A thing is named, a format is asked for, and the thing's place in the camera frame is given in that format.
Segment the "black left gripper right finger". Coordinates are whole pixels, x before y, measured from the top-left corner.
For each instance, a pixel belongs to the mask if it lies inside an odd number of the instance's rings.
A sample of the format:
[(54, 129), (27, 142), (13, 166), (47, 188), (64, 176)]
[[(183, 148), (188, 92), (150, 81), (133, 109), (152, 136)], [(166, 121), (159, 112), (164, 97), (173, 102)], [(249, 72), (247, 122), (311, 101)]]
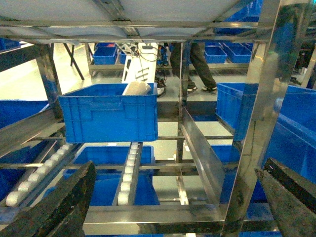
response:
[(316, 185), (274, 158), (254, 169), (284, 237), (316, 235)]

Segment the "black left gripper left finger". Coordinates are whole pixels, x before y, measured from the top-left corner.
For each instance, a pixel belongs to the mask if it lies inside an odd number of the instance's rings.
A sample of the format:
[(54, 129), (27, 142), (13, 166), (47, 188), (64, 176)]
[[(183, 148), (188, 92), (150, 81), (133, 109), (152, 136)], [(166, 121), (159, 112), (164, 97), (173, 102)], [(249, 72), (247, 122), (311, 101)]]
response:
[(92, 161), (63, 180), (44, 199), (1, 230), (2, 237), (83, 237), (96, 180)]

